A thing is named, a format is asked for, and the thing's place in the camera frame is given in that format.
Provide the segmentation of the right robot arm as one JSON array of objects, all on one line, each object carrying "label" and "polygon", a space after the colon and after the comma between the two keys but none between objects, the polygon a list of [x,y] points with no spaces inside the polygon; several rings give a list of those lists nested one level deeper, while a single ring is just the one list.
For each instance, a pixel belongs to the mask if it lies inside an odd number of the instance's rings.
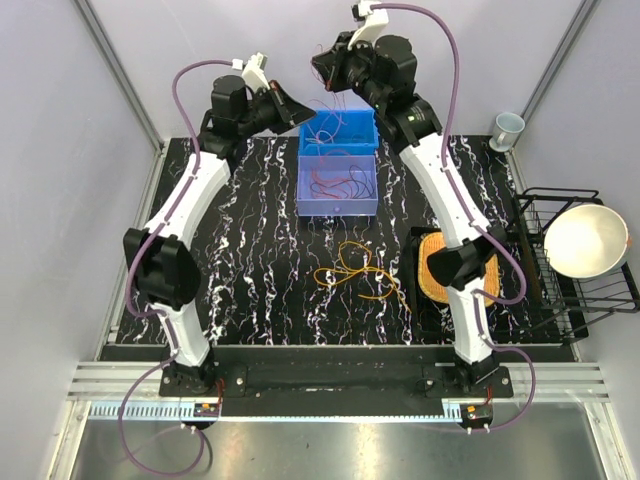
[{"label": "right robot arm", "polygon": [[448,296],[454,323],[454,384],[466,396],[486,389],[498,362],[487,344],[486,265],[496,253],[492,227],[471,198],[448,154],[448,141],[431,105],[416,93],[417,59],[408,39],[367,40],[338,34],[312,65],[330,92],[353,91],[374,110],[378,132],[418,181],[436,215],[445,246],[425,265]]}]

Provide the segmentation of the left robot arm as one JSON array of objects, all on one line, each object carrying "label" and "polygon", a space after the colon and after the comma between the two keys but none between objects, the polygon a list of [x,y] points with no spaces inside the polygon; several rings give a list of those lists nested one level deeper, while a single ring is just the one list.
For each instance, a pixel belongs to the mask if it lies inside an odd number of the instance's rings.
[{"label": "left robot arm", "polygon": [[169,341],[166,364],[193,395],[208,394],[216,382],[195,304],[202,279],[191,254],[197,227],[237,169],[247,139],[266,130],[285,133],[315,115],[275,80],[250,86],[237,75],[217,78],[182,177],[156,215],[124,235],[127,287],[148,302],[144,311],[127,308],[135,316],[159,318]]}]

